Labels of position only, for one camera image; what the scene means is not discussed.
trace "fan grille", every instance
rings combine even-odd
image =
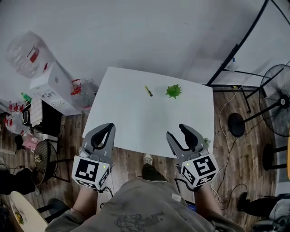
[[[282,64],[273,66],[266,72],[261,85],[272,77],[274,78],[259,91],[261,111],[276,102],[280,102],[281,96],[290,97],[290,66]],[[276,106],[263,113],[262,116],[274,133],[283,137],[290,136],[290,108]]]

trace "pedestal fan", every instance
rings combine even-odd
[[[280,64],[270,68],[263,77],[259,90],[261,111],[245,120],[240,114],[232,113],[227,120],[231,134],[241,137],[245,133],[245,123],[262,115],[266,125],[274,133],[289,137],[290,67]]]

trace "white marker cube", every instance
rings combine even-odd
[[[75,156],[72,178],[80,185],[100,190],[110,174],[109,164]]]
[[[217,173],[218,164],[213,153],[182,163],[181,174],[192,188],[213,180]]]

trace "person's arm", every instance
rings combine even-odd
[[[211,211],[220,215],[222,214],[222,211],[210,189],[210,183],[204,184],[198,191],[194,192],[194,200],[196,212],[204,218],[210,217]]]
[[[45,232],[69,232],[83,224],[97,212],[98,194],[91,188],[81,187],[72,209],[54,219]]]

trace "white table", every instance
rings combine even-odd
[[[11,192],[10,205],[17,222],[18,219],[15,212],[20,213],[22,216],[24,224],[22,225],[19,222],[18,224],[24,232],[45,231],[48,225],[47,222],[21,193],[16,191]]]
[[[167,86],[179,84],[180,96],[169,98]],[[149,96],[145,86],[153,94]],[[179,128],[183,123],[211,140],[213,151],[213,90],[210,87],[122,68],[108,68],[92,105],[83,137],[95,127],[112,122],[116,126],[115,147],[176,158],[167,143],[172,133],[187,148]]]

